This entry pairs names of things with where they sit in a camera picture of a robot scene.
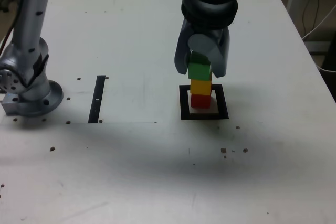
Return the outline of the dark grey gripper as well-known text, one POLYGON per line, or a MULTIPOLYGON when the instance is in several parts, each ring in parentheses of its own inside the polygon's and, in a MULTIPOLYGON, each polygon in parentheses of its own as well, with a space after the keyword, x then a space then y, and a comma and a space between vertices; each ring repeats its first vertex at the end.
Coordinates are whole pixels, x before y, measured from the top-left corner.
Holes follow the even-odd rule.
POLYGON ((209 29, 191 25, 183 19, 174 64, 180 74, 186 74, 191 50, 205 56, 211 63, 215 77, 226 75, 230 35, 228 27, 209 29))

